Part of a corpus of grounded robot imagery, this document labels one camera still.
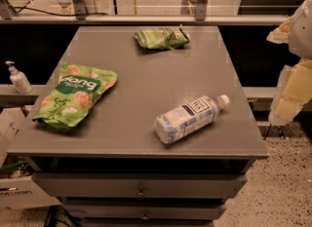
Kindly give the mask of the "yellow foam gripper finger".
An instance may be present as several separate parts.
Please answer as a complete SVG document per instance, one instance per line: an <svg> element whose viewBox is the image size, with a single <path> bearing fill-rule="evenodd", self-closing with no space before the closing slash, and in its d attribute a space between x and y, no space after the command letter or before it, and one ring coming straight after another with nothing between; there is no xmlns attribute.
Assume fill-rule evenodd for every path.
<svg viewBox="0 0 312 227"><path fill-rule="evenodd" d="M288 44L292 19L292 17L287 18L267 35L266 40L275 44Z"/></svg>
<svg viewBox="0 0 312 227"><path fill-rule="evenodd" d="M272 126L290 123L311 99L312 59L302 58L294 67L285 65L270 107L269 123Z"/></svg>

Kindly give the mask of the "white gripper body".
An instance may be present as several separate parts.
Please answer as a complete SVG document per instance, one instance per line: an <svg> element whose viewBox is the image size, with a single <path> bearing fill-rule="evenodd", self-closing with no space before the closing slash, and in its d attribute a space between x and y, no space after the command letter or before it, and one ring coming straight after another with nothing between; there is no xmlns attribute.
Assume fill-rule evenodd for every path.
<svg viewBox="0 0 312 227"><path fill-rule="evenodd" d="M312 0L305 0L293 14L289 49L299 57L312 58Z"/></svg>

